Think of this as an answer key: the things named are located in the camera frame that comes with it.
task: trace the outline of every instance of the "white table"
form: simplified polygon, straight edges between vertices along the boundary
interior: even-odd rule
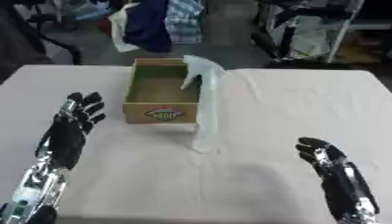
[[[190,150],[193,126],[129,125],[129,67],[25,66],[0,87],[0,201],[35,159],[53,114],[73,91],[98,91],[108,115],[87,140],[59,223],[335,223],[298,137],[337,144],[392,220],[392,97],[370,73],[237,70],[221,83],[221,147]]]

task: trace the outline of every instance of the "blue cloth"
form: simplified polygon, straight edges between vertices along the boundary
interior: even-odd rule
[[[173,43],[194,44],[201,41],[199,15],[202,11],[200,0],[169,0],[164,23]]]
[[[149,52],[169,52],[172,49],[170,35],[165,28],[168,0],[139,0],[138,6],[128,8],[124,43],[139,46]]]

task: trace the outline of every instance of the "box label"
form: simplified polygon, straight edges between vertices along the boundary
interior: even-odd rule
[[[174,121],[184,115],[181,111],[172,108],[154,108],[145,114],[162,122]]]

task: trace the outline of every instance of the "robotic hand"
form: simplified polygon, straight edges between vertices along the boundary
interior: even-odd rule
[[[299,156],[323,179],[322,187],[331,214],[338,222],[377,223],[380,209],[358,168],[335,146],[316,138],[302,137]]]
[[[35,155],[38,162],[29,169],[11,202],[0,209],[0,224],[53,224],[60,196],[70,171],[76,166],[94,125],[105,118],[94,115],[104,104],[98,93],[83,98],[73,93],[54,116]]]

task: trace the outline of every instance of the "open box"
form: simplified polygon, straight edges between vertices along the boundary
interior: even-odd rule
[[[136,59],[122,104],[127,123],[194,123],[201,80],[180,87],[187,74],[182,59]]]

